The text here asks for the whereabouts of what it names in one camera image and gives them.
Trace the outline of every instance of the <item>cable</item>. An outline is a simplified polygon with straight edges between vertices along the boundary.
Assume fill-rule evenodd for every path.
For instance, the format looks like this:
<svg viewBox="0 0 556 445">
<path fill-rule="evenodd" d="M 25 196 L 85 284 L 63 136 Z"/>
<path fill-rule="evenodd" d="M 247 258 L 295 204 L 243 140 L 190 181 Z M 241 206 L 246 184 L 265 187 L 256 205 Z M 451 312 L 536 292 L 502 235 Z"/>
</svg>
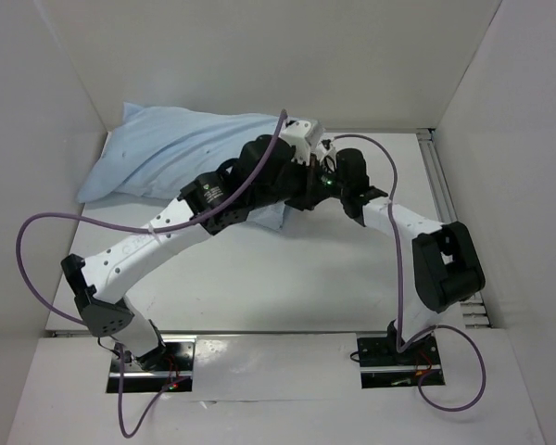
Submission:
<svg viewBox="0 0 556 445">
<path fill-rule="evenodd" d="M 120 350 L 121 356 L 123 357 L 123 345 L 121 343 L 118 343 L 117 347 Z M 179 382 L 182 379 L 175 379 L 169 384 L 163 385 L 163 388 L 157 394 L 155 394 L 155 397 L 153 397 L 150 400 L 150 402 L 146 405 L 144 412 L 142 413 L 140 419 L 138 420 L 138 424 L 136 424 L 136 428 L 134 428 L 131 433 L 128 433 L 128 431 L 126 431 L 126 425 L 123 422 L 123 375 L 124 373 L 125 373 L 125 363 L 123 362 L 123 360 L 120 360 L 120 382 L 118 384 L 118 421 L 120 423 L 121 434 L 125 438 L 131 439 L 136 435 L 136 433 L 140 429 L 140 426 L 144 422 L 145 417 L 148 414 L 148 411 L 155 404 L 155 401 L 157 401 L 160 396 L 162 396 L 165 392 L 170 390 L 173 387 L 173 385 L 175 385 L 177 382 Z"/>
<path fill-rule="evenodd" d="M 482 354 L 481 354 L 480 350 L 478 349 L 478 347 L 476 346 L 476 344 L 474 343 L 474 341 L 471 338 L 469 338 L 467 334 L 465 334 L 464 332 L 462 332 L 458 328 L 453 327 L 453 326 L 449 326 L 449 325 L 446 325 L 446 324 L 438 324 L 438 325 L 435 325 L 435 326 L 426 327 L 425 329 L 423 329 L 419 333 L 412 336 L 405 343 L 402 340 L 402 329 L 403 329 L 403 323 L 404 323 L 403 259 L 402 259 L 402 253 L 401 253 L 401 237 L 399 236 L 398 224 L 396 223 L 396 220 L 393 216 L 393 198 L 394 198 L 394 196 L 396 194 L 396 191 L 398 189 L 398 167 L 396 166 L 395 161 L 393 160 L 393 158 L 391 157 L 391 155 L 389 154 L 387 149 L 384 146 L 382 146 L 379 142 L 372 139 L 371 137 L 365 136 L 364 134 L 340 134 L 340 135 L 334 137 L 334 140 L 344 139 L 344 138 L 363 139 L 363 140 L 368 141 L 368 142 L 376 145 L 377 147 L 379 147 L 379 149 L 381 149 L 381 151 L 387 157 L 387 160 L 389 161 L 389 164 L 391 165 L 391 169 L 393 171 L 393 182 L 392 182 L 392 185 L 391 185 L 391 191 L 389 192 L 389 202 L 387 203 L 387 217 L 389 219 L 389 222 L 391 223 L 391 228 L 393 230 L 393 236 L 394 236 L 394 240 L 395 240 L 395 244 L 396 244 L 396 258 L 397 258 L 397 269 L 398 269 L 398 333 L 397 333 L 397 336 L 396 336 L 396 349 L 397 349 L 398 353 L 400 353 L 400 354 L 403 353 L 407 348 L 410 347 L 410 345 L 415 340 L 417 340 L 418 338 L 423 337 L 426 334 L 432 333 L 435 329 L 448 329 L 448 330 L 457 332 L 459 335 L 461 335 L 463 338 L 465 338 L 470 343 L 470 346 L 472 346 L 472 348 L 474 349 L 475 355 L 477 356 L 478 362 L 480 364 L 480 370 L 482 371 L 482 384 L 481 384 L 480 390 L 476 394 L 475 398 L 473 398 L 472 401 L 466 403 L 465 405 L 462 405 L 462 406 L 459 406 L 459 407 L 456 407 L 456 408 L 448 408 L 448 407 L 439 405 L 437 403 L 434 403 L 433 401 L 431 401 L 430 399 L 428 399 L 426 397 L 426 395 L 423 392 L 423 388 L 422 388 L 422 383 L 423 383 L 424 379 L 427 376 L 429 376 L 430 374 L 432 374 L 432 371 L 430 373 L 424 374 L 420 377 L 420 379 L 418 380 L 418 391 L 420 392 L 420 395 L 423 397 L 423 399 L 424 399 L 424 401 L 426 401 L 426 403 L 428 403 L 429 405 L 437 408 L 438 410 L 446 411 L 446 412 L 449 412 L 449 413 L 457 413 L 459 411 L 469 410 L 474 405 L 476 405 L 480 401 L 480 399 L 482 399 L 482 396 L 484 395 L 484 390 L 486 389 L 486 382 L 487 382 L 487 374 L 486 374 L 486 366 L 484 364 L 484 358 L 482 357 Z"/>
<path fill-rule="evenodd" d="M 214 215 L 220 213 L 221 211 L 229 207 L 231 204 L 233 204 L 233 202 L 235 202 L 235 200 L 238 199 L 243 194 L 243 192 L 246 191 L 246 189 L 251 185 L 251 183 L 253 183 L 253 181 L 258 176 L 259 172 L 261 172 L 261 169 L 263 169 L 264 165 L 266 165 L 266 162 L 270 158 L 270 155 L 272 154 L 274 147 L 276 146 L 276 142 L 278 141 L 278 136 L 280 134 L 280 131 L 282 130 L 282 126 L 286 121 L 286 119 L 288 119 L 288 115 L 286 113 L 286 110 L 283 109 L 280 112 L 280 117 L 278 118 L 278 122 L 276 123 L 276 128 L 274 130 L 274 134 L 272 135 L 272 139 L 268 144 L 268 148 L 266 148 L 266 151 L 264 152 L 263 156 L 259 160 L 258 165 L 256 165 L 255 169 L 253 169 L 253 172 L 249 174 L 247 179 L 245 179 L 245 181 L 239 186 L 239 188 L 237 188 L 232 195 L 230 195 L 224 202 L 222 202 L 220 206 L 210 211 L 201 213 L 200 215 L 196 216 L 194 219 L 188 222 L 182 222 L 181 224 L 170 225 L 168 227 L 159 227 L 153 229 L 152 232 L 155 234 L 167 234 L 170 232 L 177 232 L 186 227 L 200 224 L 205 220 L 207 220 L 208 218 L 211 218 Z M 140 227 L 129 227 L 127 225 L 112 224 L 110 222 L 99 221 L 94 218 L 87 218 L 85 216 L 75 215 L 73 213 L 60 213 L 60 212 L 52 212 L 52 211 L 37 213 L 35 215 L 32 215 L 22 224 L 22 226 L 19 229 L 19 233 L 17 234 L 17 243 L 16 243 L 15 250 L 17 254 L 17 265 L 19 267 L 20 276 L 22 276 L 25 285 L 27 285 L 27 287 L 29 288 L 31 293 L 35 296 L 35 298 L 38 299 L 39 302 L 42 303 L 51 312 L 54 312 L 60 317 L 63 317 L 66 320 L 70 320 L 71 322 L 84 324 L 84 322 L 80 318 L 76 318 L 73 317 L 72 315 L 68 315 L 67 313 L 54 307 L 54 305 L 52 305 L 49 301 L 47 301 L 47 299 L 45 299 L 35 288 L 35 286 L 32 284 L 31 279 L 29 278 L 29 276 L 27 275 L 27 271 L 25 270 L 25 266 L 21 254 L 22 237 L 25 231 L 27 230 L 27 227 L 29 227 L 29 225 L 33 221 L 41 220 L 42 218 L 58 218 L 62 220 L 73 220 L 81 223 L 89 223 L 92 225 L 97 225 L 99 227 L 104 227 L 106 229 L 117 230 L 119 232 L 126 232 L 126 233 L 137 234 L 137 235 L 148 235 L 151 234 L 151 232 L 149 229 L 144 229 Z"/>
<path fill-rule="evenodd" d="M 121 356 L 120 356 L 120 352 L 117 350 L 111 350 L 110 348 L 108 348 L 107 346 L 103 346 L 103 344 L 101 343 L 101 337 L 97 337 L 96 338 L 96 344 L 99 345 L 101 348 L 103 348 L 104 350 L 108 350 L 109 352 L 111 352 L 112 354 L 115 354 L 118 356 L 118 359 L 121 360 Z"/>
</svg>

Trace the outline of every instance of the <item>purple cable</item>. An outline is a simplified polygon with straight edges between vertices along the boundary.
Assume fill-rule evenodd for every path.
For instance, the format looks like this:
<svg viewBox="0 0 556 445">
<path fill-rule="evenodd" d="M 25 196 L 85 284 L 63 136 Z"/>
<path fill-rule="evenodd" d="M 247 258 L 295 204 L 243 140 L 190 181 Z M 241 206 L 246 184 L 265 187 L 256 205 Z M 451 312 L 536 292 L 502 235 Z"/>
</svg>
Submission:
<svg viewBox="0 0 556 445">
<path fill-rule="evenodd" d="M 140 426 L 144 422 L 145 417 L 148 414 L 148 411 L 155 404 L 155 401 L 157 401 L 158 398 L 162 396 L 165 392 L 170 390 L 174 384 L 176 384 L 177 382 L 181 382 L 182 380 L 185 380 L 187 377 L 179 377 L 173 380 L 172 382 L 170 382 L 169 384 L 163 385 L 163 388 L 157 394 L 155 394 L 155 397 L 153 397 L 150 400 L 150 402 L 146 405 L 144 412 L 142 413 L 140 419 L 138 420 L 138 424 L 136 424 L 136 428 L 134 428 L 131 433 L 128 433 L 128 431 L 126 431 L 126 425 L 123 423 L 123 375 L 125 373 L 125 363 L 123 362 L 123 357 L 124 357 L 123 345 L 121 345 L 121 343 L 118 343 L 117 348 L 118 348 L 118 352 L 120 353 L 120 382 L 118 383 L 118 420 L 120 422 L 121 434 L 125 438 L 131 439 L 136 435 L 136 433 L 140 429 Z"/>
<path fill-rule="evenodd" d="M 179 230 L 182 230 L 186 227 L 190 227 L 192 225 L 200 224 L 203 221 L 207 220 L 208 218 L 211 218 L 212 216 L 216 215 L 217 213 L 220 213 L 221 211 L 223 211 L 224 209 L 229 207 L 231 204 L 233 204 L 233 202 L 237 198 L 239 198 L 243 194 L 243 192 L 246 191 L 246 189 L 251 185 L 251 183 L 253 183 L 253 181 L 258 176 L 259 172 L 261 172 L 261 169 L 263 169 L 264 165 L 268 161 L 268 158 L 270 157 L 270 155 L 272 154 L 272 152 L 274 150 L 276 142 L 278 141 L 278 136 L 280 135 L 280 131 L 282 130 L 282 126 L 283 126 L 283 124 L 284 124 L 284 122 L 286 121 L 287 118 L 288 118 L 288 114 L 286 113 L 286 110 L 283 109 L 280 112 L 280 117 L 278 118 L 278 122 L 276 123 L 276 129 L 274 130 L 274 134 L 272 135 L 272 139 L 271 139 L 270 143 L 268 144 L 268 148 L 266 148 L 266 151 L 264 152 L 263 156 L 259 160 L 258 165 L 256 165 L 256 168 L 253 169 L 253 172 L 251 172 L 251 174 L 249 174 L 249 176 L 247 177 L 247 179 L 245 179 L 245 181 L 241 184 L 241 186 L 239 188 L 237 188 L 234 191 L 234 193 L 227 198 L 226 201 L 224 201 L 222 204 L 220 204 L 219 207 L 217 207 L 213 210 L 204 212 L 204 213 L 196 216 L 194 219 L 192 219 L 188 222 L 182 222 L 181 224 L 170 225 L 169 227 L 159 227 L 157 229 L 154 229 L 153 232 L 155 234 L 167 234 L 169 232 L 177 232 Z M 68 315 L 67 313 L 61 311 L 60 309 L 55 308 L 54 305 L 52 305 L 49 301 L 47 301 L 44 297 L 42 297 L 42 295 L 39 293 L 39 291 L 32 284 L 31 279 L 29 278 L 29 276 L 27 275 L 27 271 L 25 270 L 25 266 L 24 266 L 24 263 L 23 263 L 23 260 L 22 260 L 22 254 L 21 254 L 21 251 L 22 251 L 22 237 L 23 237 L 25 231 L 27 230 L 27 227 L 29 227 L 29 225 L 33 221 L 41 220 L 42 218 L 58 218 L 58 219 L 62 219 L 62 220 L 73 220 L 73 221 L 78 221 L 78 222 L 81 222 L 81 223 L 89 223 L 89 224 L 92 224 L 92 225 L 97 225 L 99 227 L 104 227 L 106 229 L 117 230 L 119 232 L 126 232 L 126 233 L 130 233 L 130 234 L 145 234 L 145 235 L 148 235 L 148 234 L 150 234 L 150 231 L 148 229 L 143 229 L 143 228 L 140 228 L 140 227 L 129 227 L 127 225 L 112 224 L 110 222 L 103 222 L 103 221 L 95 220 L 93 218 L 87 218 L 85 216 L 75 215 L 73 213 L 60 213 L 60 212 L 37 213 L 37 214 L 32 215 L 31 217 L 29 217 L 22 224 L 22 226 L 19 229 L 19 234 L 17 235 L 17 243 L 16 243 L 15 249 L 16 249 L 16 254 L 17 254 L 17 265 L 19 267 L 20 276 L 22 276 L 22 279 L 25 282 L 25 285 L 27 285 L 27 287 L 29 288 L 31 293 L 39 300 L 39 302 L 42 303 L 50 311 L 56 313 L 60 317 L 63 317 L 67 320 L 70 320 L 71 322 L 78 323 L 78 324 L 84 324 L 81 319 L 73 317 L 71 315 Z"/>
<path fill-rule="evenodd" d="M 426 327 L 422 331 L 412 336 L 405 343 L 403 342 L 402 329 L 404 324 L 404 272 L 403 272 L 404 266 L 403 266 L 402 252 L 401 252 L 401 236 L 399 235 L 398 224 L 396 223 L 396 220 L 393 217 L 393 198 L 394 195 L 396 194 L 396 190 L 398 189 L 398 167 L 396 167 L 396 163 L 394 162 L 393 158 L 391 157 L 387 149 L 384 146 L 382 146 L 379 142 L 375 141 L 369 136 L 365 136 L 364 134 L 340 134 L 339 136 L 336 136 L 334 140 L 344 139 L 348 137 L 363 139 L 365 141 L 368 141 L 378 146 L 379 149 L 381 149 L 381 151 L 387 157 L 387 160 L 389 160 L 389 164 L 391 164 L 391 169 L 393 170 L 393 183 L 391 185 L 391 191 L 389 192 L 389 202 L 387 203 L 387 217 L 389 219 L 389 222 L 391 223 L 391 228 L 393 230 L 393 237 L 396 243 L 396 258 L 397 258 L 397 269 L 398 269 L 398 333 L 396 336 L 396 349 L 398 350 L 398 353 L 404 352 L 407 348 L 410 347 L 410 345 L 415 340 L 423 337 L 425 334 L 429 334 L 433 332 L 435 329 L 448 329 L 457 332 L 459 335 L 465 338 L 468 341 L 468 343 L 470 343 L 470 346 L 472 346 L 472 348 L 474 349 L 475 355 L 477 356 L 478 362 L 480 364 L 480 370 L 482 371 L 482 385 L 480 386 L 480 390 L 476 394 L 475 398 L 469 403 L 466 403 L 465 405 L 462 406 L 458 406 L 457 408 L 448 408 L 439 405 L 437 403 L 434 403 L 433 401 L 431 401 L 426 397 L 423 391 L 424 379 L 430 374 L 432 374 L 434 371 L 431 371 L 430 373 L 426 373 L 420 377 L 420 379 L 418 380 L 418 391 L 420 392 L 420 395 L 423 397 L 426 403 L 437 408 L 438 410 L 446 411 L 448 413 L 457 413 L 460 411 L 469 410 L 474 405 L 476 405 L 480 401 L 480 399 L 482 399 L 482 396 L 484 395 L 484 390 L 486 389 L 487 375 L 486 375 L 486 366 L 484 365 L 484 358 L 482 357 L 482 353 L 480 352 L 480 350 L 478 349 L 474 341 L 471 338 L 469 338 L 467 334 L 462 332 L 457 327 L 449 326 L 447 324 L 438 324 L 436 326 Z"/>
</svg>

